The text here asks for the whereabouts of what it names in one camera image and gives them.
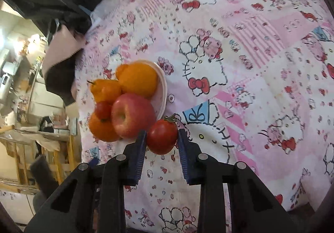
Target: plate of fruit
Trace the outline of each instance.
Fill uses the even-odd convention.
[[[154,62],[138,60],[118,66],[115,75],[114,80],[88,81],[96,102],[89,120],[93,136],[105,142],[134,141],[146,130],[150,149],[168,153],[176,143],[177,127],[173,115],[161,120],[167,101],[163,70]]]

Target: red tomato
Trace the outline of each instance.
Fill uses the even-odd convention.
[[[176,141],[177,126],[174,115],[158,120],[147,133],[147,146],[157,155],[170,152]]]
[[[111,105],[107,101],[100,101],[96,103],[94,112],[100,120],[109,120],[111,118]]]

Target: hello kitty print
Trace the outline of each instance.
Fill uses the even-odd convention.
[[[104,0],[92,16],[76,62],[83,161],[105,163],[129,143],[92,136],[87,80],[145,59],[165,75],[164,114],[203,152],[246,162],[287,211],[327,192],[316,184],[334,179],[334,21],[323,0]],[[139,184],[125,187],[127,225],[194,233],[199,197],[177,145],[147,150]],[[217,222],[231,232],[230,218]]]

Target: tomato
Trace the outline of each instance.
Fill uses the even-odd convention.
[[[107,101],[100,101],[96,103],[94,112],[100,120],[109,120],[111,118],[111,105]]]
[[[174,115],[158,120],[147,133],[147,146],[157,155],[170,152],[177,141],[177,126]]]

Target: pink cloth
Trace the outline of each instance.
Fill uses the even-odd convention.
[[[319,205],[334,173],[334,28],[323,0],[103,5],[114,8],[86,34],[76,66],[83,161],[103,163],[125,147],[89,132],[94,101],[86,80],[113,78],[119,64],[144,58],[165,71],[165,114],[177,113],[178,126],[203,152],[245,161],[286,210],[308,195]],[[195,232],[199,192],[186,185],[176,148],[164,156],[147,151],[138,186],[125,187],[127,223]]]

